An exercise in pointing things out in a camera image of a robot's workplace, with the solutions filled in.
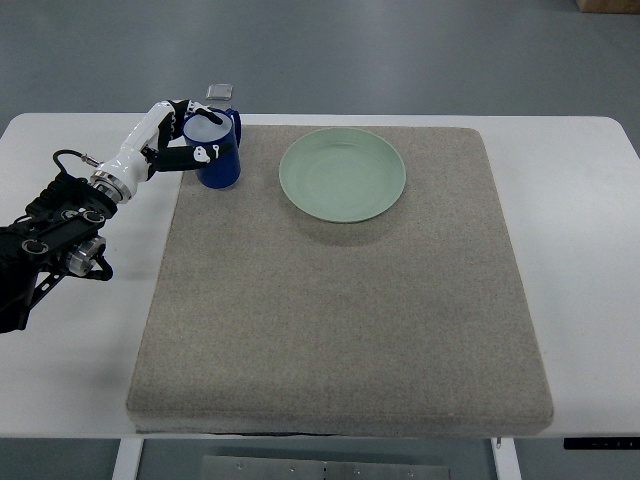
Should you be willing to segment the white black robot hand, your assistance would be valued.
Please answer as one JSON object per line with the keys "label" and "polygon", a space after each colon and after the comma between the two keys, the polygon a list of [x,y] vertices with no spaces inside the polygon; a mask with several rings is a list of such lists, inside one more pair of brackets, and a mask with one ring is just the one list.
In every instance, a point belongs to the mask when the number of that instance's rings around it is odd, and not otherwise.
{"label": "white black robot hand", "polygon": [[193,113],[213,110],[193,100],[165,100],[156,103],[121,145],[117,155],[101,164],[90,183],[117,202],[129,201],[138,185],[157,172],[196,172],[203,162],[188,146],[182,132],[184,120]]}

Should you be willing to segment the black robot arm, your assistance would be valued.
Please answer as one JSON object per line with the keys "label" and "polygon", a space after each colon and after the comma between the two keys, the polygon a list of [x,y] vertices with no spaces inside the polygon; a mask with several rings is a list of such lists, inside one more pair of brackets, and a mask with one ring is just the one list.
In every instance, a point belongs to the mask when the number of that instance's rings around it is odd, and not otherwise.
{"label": "black robot arm", "polygon": [[25,214],[1,228],[1,331],[27,326],[31,310],[66,277],[108,281],[113,269],[104,257],[99,230],[130,198],[128,187],[97,170],[77,178],[60,158],[73,155],[98,167],[90,156],[71,149],[53,153],[59,168]]}

